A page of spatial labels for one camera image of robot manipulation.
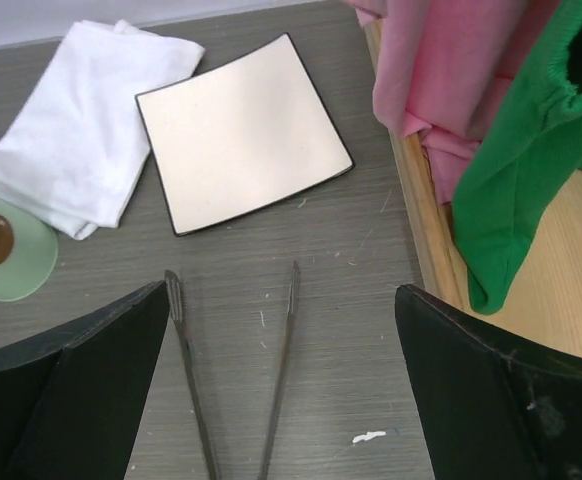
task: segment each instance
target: light green cup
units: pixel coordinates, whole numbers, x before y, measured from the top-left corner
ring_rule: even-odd
[[[55,232],[0,199],[0,301],[35,292],[49,278],[57,258]]]

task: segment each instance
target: green cloth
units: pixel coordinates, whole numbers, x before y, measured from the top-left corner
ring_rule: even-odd
[[[453,197],[454,239],[475,311],[502,308],[544,210],[579,167],[582,0],[563,0]]]

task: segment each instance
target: pink cloth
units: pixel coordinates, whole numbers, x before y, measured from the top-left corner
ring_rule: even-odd
[[[419,132],[439,203],[450,202],[559,0],[349,0],[384,18],[374,112]]]

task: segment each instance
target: tongs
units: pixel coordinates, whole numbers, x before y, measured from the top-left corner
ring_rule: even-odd
[[[180,347],[182,350],[182,357],[184,359],[184,369],[186,372],[187,383],[189,385],[189,392],[191,393],[191,401],[193,403],[193,412],[195,414],[196,423],[198,425],[198,433],[200,435],[200,442],[202,444],[202,452],[204,454],[204,461],[206,464],[208,477],[210,480],[220,479],[218,464],[213,455],[213,447],[211,437],[207,424],[204,420],[202,412],[202,405],[200,396],[195,383],[195,375],[193,371],[193,355],[190,345],[190,337],[185,321],[185,302],[184,302],[184,288],[180,278],[172,271],[167,270],[164,274],[168,291],[169,301],[171,304],[171,319],[175,324],[175,328],[180,340]],[[278,378],[273,392],[273,403],[269,413],[269,423],[267,427],[267,435],[262,448],[262,457],[260,459],[260,470],[257,480],[266,480],[269,465],[271,462],[271,454],[273,453],[273,443],[275,440],[275,433],[278,427],[278,418],[280,417],[280,409],[282,408],[282,397],[284,394],[284,387],[287,378],[287,369],[289,362],[289,352],[291,350],[291,339],[293,337],[293,328],[295,324],[295,317],[298,308],[298,291],[300,282],[300,269],[297,262],[293,262],[293,273],[291,275],[291,286],[289,288],[289,304],[287,307],[287,320],[284,333],[284,340],[282,344],[282,351],[280,353],[280,368],[278,370]]]

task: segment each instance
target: table surface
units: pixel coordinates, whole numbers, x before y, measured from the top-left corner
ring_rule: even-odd
[[[281,348],[292,260],[302,269],[270,478],[429,480],[431,466],[393,316],[421,283],[393,154],[371,111],[373,70],[354,12],[318,2],[154,28],[200,42],[200,71],[289,32],[356,168],[270,208],[173,236],[149,159],[119,229],[60,237],[34,295],[0,303],[0,346],[161,278],[186,282],[200,393],[223,478],[255,478]],[[0,136],[56,43],[0,50]],[[355,447],[367,431],[388,434]],[[128,479],[205,478],[174,328],[165,335]]]

